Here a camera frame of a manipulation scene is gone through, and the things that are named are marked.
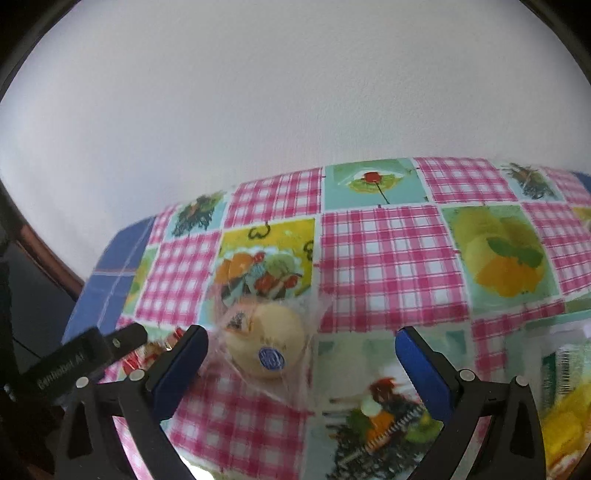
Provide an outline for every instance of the white wall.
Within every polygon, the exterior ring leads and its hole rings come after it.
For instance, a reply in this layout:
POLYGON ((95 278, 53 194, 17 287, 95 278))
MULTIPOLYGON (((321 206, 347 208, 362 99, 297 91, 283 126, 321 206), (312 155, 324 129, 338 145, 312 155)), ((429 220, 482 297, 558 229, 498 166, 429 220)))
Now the white wall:
POLYGON ((0 179, 82 277, 231 183, 405 155, 591 171, 591 88, 518 0, 83 0, 0 104, 0 179))

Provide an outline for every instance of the blue gripper pad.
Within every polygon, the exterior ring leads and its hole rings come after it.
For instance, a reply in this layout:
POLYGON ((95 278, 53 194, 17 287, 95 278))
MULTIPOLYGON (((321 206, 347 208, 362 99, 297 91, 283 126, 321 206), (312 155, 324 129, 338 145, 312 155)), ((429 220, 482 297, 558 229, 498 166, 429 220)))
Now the blue gripper pad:
POLYGON ((452 417, 454 392, 451 391, 448 383, 427 357, 441 354, 433 352, 412 327, 405 327, 398 331, 395 348, 396 356, 425 404, 429 415, 435 420, 440 420, 446 424, 452 417), (413 340, 412 336, 414 335, 418 336, 417 342, 420 341, 421 346, 413 340))
POLYGON ((184 393, 193 382, 199 367, 205 360, 209 340, 207 332, 201 326, 193 325, 181 337, 178 344, 164 355, 172 355, 170 364, 165 360, 160 365, 156 363, 148 371, 150 374, 159 374, 158 367, 164 371, 160 380, 148 387, 152 392, 152 412, 158 420, 167 420, 173 416, 184 393))

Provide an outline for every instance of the blue sticker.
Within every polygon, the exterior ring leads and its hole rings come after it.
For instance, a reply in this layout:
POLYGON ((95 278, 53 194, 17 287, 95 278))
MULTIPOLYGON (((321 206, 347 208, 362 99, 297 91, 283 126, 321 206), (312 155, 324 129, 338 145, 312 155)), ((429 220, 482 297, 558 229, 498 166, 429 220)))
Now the blue sticker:
POLYGON ((261 365, 267 370, 282 370, 285 367, 285 359, 278 350, 264 346, 259 350, 259 360, 261 365))

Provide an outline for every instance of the plastic bag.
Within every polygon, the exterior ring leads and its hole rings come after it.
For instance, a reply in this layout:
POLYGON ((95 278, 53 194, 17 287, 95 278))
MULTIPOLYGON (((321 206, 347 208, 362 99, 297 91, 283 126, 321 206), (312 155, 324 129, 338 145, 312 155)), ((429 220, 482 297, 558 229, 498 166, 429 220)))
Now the plastic bag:
POLYGON ((241 297, 229 308, 216 309, 212 353, 249 385, 296 410, 307 410, 311 342, 331 302, 329 296, 310 293, 282 300, 241 297))

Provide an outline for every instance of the package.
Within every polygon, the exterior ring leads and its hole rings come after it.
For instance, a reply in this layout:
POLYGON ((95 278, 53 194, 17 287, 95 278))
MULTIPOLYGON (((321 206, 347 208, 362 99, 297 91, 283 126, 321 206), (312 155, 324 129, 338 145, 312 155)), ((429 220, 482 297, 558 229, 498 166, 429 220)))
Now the package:
POLYGON ((241 297, 217 311, 211 345, 249 385, 306 410, 311 340, 330 304, 329 296, 309 293, 282 300, 241 297))
POLYGON ((591 442, 590 327, 591 312, 579 312, 531 322, 523 335, 549 479, 566 478, 591 442))

